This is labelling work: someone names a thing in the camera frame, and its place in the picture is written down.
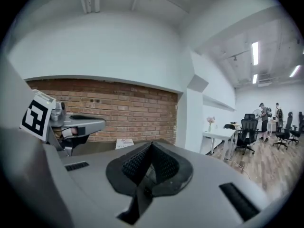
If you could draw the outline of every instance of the white paper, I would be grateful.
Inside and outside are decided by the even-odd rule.
[[[35,94],[25,112],[20,128],[42,141],[46,141],[51,111],[52,103],[39,94]]]
[[[116,150],[134,145],[132,139],[117,139],[116,141]]]

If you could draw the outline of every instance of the ceiling vent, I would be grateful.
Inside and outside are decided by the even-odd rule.
[[[272,78],[270,74],[260,74],[258,76],[258,87],[265,87],[272,84]]]

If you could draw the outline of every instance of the vent slot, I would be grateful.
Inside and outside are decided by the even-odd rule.
[[[219,188],[226,195],[227,199],[237,210],[244,221],[253,218],[259,211],[252,205],[252,203],[237,189],[232,183],[220,185]]]
[[[86,166],[89,166],[89,164],[87,162],[83,161],[83,162],[79,162],[79,163],[65,165],[65,168],[67,171],[74,171],[77,169],[84,168]]]

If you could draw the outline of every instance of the fluorescent light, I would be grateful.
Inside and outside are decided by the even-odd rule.
[[[253,65],[258,64],[258,42],[252,43]]]
[[[253,75],[252,83],[255,84],[257,82],[257,74]]]
[[[300,65],[296,66],[294,71],[291,73],[291,75],[289,77],[293,77],[299,68],[300,68]]]

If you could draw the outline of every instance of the office chair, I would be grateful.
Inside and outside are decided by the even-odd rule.
[[[302,132],[301,129],[303,128],[303,124],[304,124],[304,122],[301,122],[300,127],[299,127],[299,131],[297,131],[297,130],[296,130],[297,127],[293,125],[294,129],[293,129],[293,130],[290,130],[290,133],[291,133],[291,135],[292,135],[293,138],[292,138],[292,139],[289,139],[288,144],[289,144],[290,142],[295,142],[296,145],[299,143],[299,140],[297,140],[296,138],[300,138],[301,132]]]
[[[286,149],[288,149],[287,146],[287,141],[289,140],[290,137],[290,127],[291,127],[291,122],[293,121],[293,113],[290,112],[288,113],[288,118],[287,118],[287,123],[286,123],[286,127],[285,128],[281,128],[279,127],[279,129],[277,130],[277,132],[275,133],[275,135],[280,139],[278,142],[274,143],[272,146],[274,146],[275,144],[278,144],[278,148],[280,148],[281,145],[285,146]]]
[[[224,128],[226,128],[226,129],[233,129],[233,130],[236,129],[236,127],[234,125],[232,125],[232,124],[225,124]],[[235,142],[236,142],[236,133],[234,132],[233,143],[235,143]]]
[[[236,149],[244,149],[243,155],[245,154],[246,149],[252,151],[252,154],[255,151],[248,146],[248,144],[254,143],[257,140],[257,123],[258,120],[256,119],[254,114],[245,114],[244,119],[241,121],[242,127],[240,133],[237,137],[237,147]]]

